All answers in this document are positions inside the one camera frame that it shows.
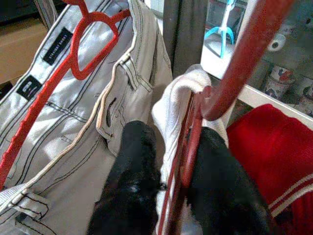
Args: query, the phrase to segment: white stripe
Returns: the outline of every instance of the white stripe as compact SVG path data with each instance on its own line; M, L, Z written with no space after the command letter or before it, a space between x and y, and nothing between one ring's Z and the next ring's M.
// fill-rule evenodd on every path
M278 202L280 202L282 199L284 199L289 193L291 193L295 188L299 187L301 184L303 184L304 182L313 179L313 174L310 174L304 178L302 178L301 180L299 180L297 183L295 183L294 185L292 185L287 191L285 191L285 193L283 195L281 195L279 198L277 198L275 201L273 201L268 207L272 208L274 207Z
M294 202L296 199L300 198L307 192L313 191L313 184L307 185L304 188L301 188L299 191L297 191L295 194L293 194L290 198L288 198L286 201L284 201L280 206L278 206L275 210L272 211L272 216L277 216L280 212L282 212L287 206L289 206L292 202Z

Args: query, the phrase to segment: light gray jeans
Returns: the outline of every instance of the light gray jeans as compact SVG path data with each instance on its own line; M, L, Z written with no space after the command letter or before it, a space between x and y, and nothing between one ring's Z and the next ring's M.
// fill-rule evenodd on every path
M69 70L34 123L0 192L0 234L83 235L118 152L123 126L147 122L156 91L172 81L170 62L152 12L139 0L87 0L109 16L129 8L120 38L83 81ZM67 6L27 73L0 102L0 155L8 148L36 93L69 53L81 19ZM112 37L104 23L84 32L82 69Z

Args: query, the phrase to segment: ceramic cup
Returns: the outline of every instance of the ceramic cup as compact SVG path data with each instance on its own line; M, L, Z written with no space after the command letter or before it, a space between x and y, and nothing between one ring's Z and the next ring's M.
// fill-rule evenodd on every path
M294 82L292 71L275 65L270 75L268 75L264 92L280 100Z
M268 45L268 51L279 51L281 50L286 43L286 37L283 34L277 33L275 38Z
M313 28L313 15L307 18L307 21L305 22L305 26L307 28Z
M295 108L306 115L313 117L313 84L304 89L300 102L295 105Z

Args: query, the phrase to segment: black label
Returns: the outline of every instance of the black label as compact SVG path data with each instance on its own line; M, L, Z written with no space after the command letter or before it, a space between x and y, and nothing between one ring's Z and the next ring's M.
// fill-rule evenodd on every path
M25 99L30 100L40 90L41 86L41 83L30 75L22 82L16 92Z
M48 52L44 56L44 61L52 65L58 55L64 50L73 34L69 32L66 28L63 28L59 36L55 39L52 46L49 48Z

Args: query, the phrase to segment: white towel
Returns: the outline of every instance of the white towel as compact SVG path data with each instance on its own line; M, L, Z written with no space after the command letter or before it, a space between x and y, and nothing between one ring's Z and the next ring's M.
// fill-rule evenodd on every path
M178 139L180 134L180 129L182 121L185 117L188 101L191 95L191 92L198 93L203 91L205 86L210 86L211 80L209 75L202 70L200 65L191 66L188 71L177 77L173 82L171 82L165 89L162 98L153 106L152 108L152 117L156 127L159 129L162 134L164 143L165 143L165 154L163 157L163 165L161 167L161 181L167 182L172 162L176 154L176 149L178 146ZM207 121L204 120L202 123L203 126L210 127L217 131L222 138L225 139L226 145L228 145L228 139L226 134L225 125L221 119L216 121ZM173 187L174 180L171 187L170 197L173 196ZM160 192L157 195L156 210L159 215L161 215L163 201L165 197L165 192ZM167 205L166 221L168 216L169 205ZM183 225L181 234L187 235L191 234L189 229L192 229L193 235L202 234L199 233L199 225L195 223L190 223L192 219L191 216L183 215Z

